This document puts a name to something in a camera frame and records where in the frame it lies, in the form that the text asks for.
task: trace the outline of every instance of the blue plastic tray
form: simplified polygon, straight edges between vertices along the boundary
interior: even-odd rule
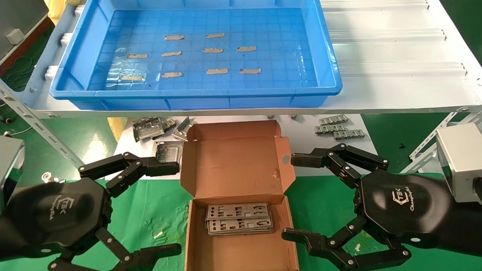
[[[50,94],[80,109],[189,110],[318,107],[341,88],[319,0],[89,0]]]

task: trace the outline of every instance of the open cardboard box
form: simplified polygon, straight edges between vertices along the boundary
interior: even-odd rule
[[[189,204],[186,271],[297,271],[296,245],[281,238],[293,227],[283,194],[295,180],[287,137],[276,121],[195,124],[184,143],[181,186]],[[209,204],[267,202],[274,232],[209,236]]]

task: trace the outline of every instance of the box lid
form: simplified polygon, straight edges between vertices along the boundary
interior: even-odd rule
[[[195,199],[282,195],[295,180],[275,120],[195,124],[187,139],[180,183]]]

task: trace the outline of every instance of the robotic hand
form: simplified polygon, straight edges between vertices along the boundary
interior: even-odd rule
[[[356,217],[332,237],[283,229],[283,239],[304,244],[311,256],[328,259],[340,270],[363,271],[403,264],[412,254],[402,244],[482,257],[482,205],[456,202],[444,179],[388,173],[387,159],[346,144],[314,149],[309,154],[295,153],[291,163],[326,167],[355,189]],[[362,177],[350,164],[371,173]],[[361,230],[387,245],[388,250],[348,254],[343,245]]]
[[[94,180],[122,171],[103,188]],[[71,263],[99,240],[119,259],[113,271],[154,268],[162,257],[179,255],[179,244],[143,248],[133,253],[107,231],[111,198],[121,195],[143,175],[179,172],[179,164],[160,163],[154,157],[118,154],[79,168],[81,179],[72,183],[44,183],[17,188],[0,215],[0,261],[38,258],[61,253],[50,271],[94,271]]]

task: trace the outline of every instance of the metal shelf rack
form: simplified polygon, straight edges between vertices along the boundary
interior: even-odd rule
[[[343,77],[320,108],[88,111],[55,100],[49,86],[83,6],[68,6],[23,92],[0,98],[75,166],[82,161],[42,119],[78,117],[315,115],[482,111],[482,67],[439,0],[321,0]]]

